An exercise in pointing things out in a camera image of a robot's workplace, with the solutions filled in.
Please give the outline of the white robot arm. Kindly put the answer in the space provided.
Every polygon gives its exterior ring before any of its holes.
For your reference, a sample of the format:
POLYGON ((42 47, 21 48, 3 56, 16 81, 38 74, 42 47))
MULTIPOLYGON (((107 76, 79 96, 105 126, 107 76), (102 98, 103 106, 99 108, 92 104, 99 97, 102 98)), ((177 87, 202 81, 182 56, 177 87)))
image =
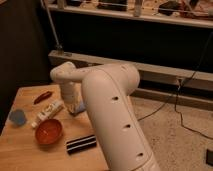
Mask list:
POLYGON ((136 67, 114 63, 77 69, 65 62, 51 70, 66 96, 67 83, 81 84, 81 94, 110 171, 161 171, 135 117, 128 96, 140 82, 136 67))

